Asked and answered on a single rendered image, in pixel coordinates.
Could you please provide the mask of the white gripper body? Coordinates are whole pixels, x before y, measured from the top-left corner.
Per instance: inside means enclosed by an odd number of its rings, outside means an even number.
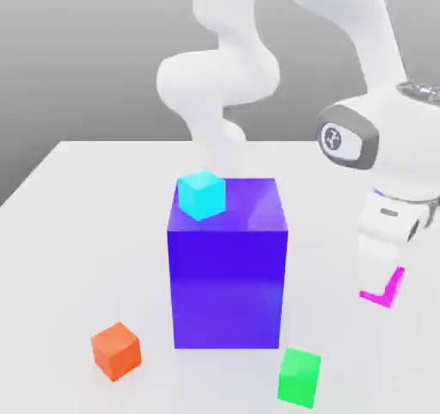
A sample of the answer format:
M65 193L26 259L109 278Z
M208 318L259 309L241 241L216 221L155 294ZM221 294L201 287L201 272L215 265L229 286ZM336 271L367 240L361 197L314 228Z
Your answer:
M401 247L424 227L424 203L369 192L359 216L360 249Z

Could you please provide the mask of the small magenta cube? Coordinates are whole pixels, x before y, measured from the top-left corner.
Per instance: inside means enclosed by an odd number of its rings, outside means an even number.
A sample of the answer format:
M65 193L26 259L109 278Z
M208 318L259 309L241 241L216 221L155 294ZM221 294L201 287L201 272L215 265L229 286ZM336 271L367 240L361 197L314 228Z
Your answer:
M391 308L395 297L398 295L400 290L400 282L405 274L405 268L398 266L392 277L388 280L387 285L381 295L375 295L367 291L361 290L359 292L359 297L370 301L378 306Z

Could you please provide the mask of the small green cube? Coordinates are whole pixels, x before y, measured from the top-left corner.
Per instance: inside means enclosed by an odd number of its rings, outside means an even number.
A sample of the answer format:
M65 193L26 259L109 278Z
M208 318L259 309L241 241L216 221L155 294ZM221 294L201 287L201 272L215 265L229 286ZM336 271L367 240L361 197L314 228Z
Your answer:
M278 375L277 398L312 409L321 367L321 356L286 349Z

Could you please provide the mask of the small cyan cube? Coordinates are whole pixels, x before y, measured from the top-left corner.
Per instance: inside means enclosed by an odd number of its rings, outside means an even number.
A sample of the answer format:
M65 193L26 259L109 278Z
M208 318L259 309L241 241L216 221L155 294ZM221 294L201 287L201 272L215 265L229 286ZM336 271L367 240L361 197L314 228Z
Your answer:
M177 180L180 209L196 221L226 211L226 181L208 171L179 177Z

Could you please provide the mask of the small orange cube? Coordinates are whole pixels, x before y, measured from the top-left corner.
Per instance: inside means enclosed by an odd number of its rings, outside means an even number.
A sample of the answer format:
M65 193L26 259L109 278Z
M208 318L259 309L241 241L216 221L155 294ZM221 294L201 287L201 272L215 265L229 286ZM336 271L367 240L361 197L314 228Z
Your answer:
M117 322L91 338L95 364L115 382L142 363L138 337Z

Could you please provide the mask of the large blue box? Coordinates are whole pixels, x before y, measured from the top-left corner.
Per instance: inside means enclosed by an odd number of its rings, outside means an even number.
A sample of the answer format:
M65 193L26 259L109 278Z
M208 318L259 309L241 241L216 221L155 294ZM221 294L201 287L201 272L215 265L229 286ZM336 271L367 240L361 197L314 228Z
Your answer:
M288 234L273 178L228 179L225 212L202 221L173 201L167 240L175 348L278 348Z

